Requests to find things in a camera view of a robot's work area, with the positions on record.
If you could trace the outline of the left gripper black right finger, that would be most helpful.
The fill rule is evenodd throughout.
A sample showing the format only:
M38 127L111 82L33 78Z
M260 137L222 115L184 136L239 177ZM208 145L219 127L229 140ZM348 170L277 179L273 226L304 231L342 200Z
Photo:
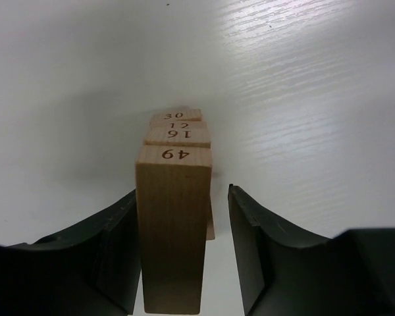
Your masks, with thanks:
M395 228L310 232L230 185L246 315L395 315Z

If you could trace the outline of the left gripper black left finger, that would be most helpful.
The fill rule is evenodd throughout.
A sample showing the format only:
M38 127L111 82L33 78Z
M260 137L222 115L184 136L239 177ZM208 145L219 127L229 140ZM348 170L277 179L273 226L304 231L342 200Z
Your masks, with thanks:
M131 315L140 271L130 192L37 242L0 246L0 315Z

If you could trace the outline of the wood block row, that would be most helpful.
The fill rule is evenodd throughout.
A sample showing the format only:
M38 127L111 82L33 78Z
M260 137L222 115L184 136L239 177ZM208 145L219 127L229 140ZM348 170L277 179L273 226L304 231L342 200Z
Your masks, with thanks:
M140 150L136 201L146 313L200 313L212 164L208 148Z
M207 129L152 128L144 139L145 145L165 145L180 147L211 147L211 137Z

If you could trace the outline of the wood block diagonal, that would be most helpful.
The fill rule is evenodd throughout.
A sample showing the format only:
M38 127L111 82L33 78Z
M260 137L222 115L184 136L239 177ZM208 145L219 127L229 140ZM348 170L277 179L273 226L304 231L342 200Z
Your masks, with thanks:
M187 121L187 120L173 120L173 121L155 121L150 123L150 128L171 128L171 129L194 129L207 128L205 121Z

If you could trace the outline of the wood block tower top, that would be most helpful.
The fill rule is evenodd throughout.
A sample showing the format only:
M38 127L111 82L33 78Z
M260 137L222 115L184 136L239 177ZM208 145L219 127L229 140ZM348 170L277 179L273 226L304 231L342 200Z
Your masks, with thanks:
M165 111L153 115L150 120L150 123L168 122L173 120L202 121L203 115L200 109L181 109L181 110Z

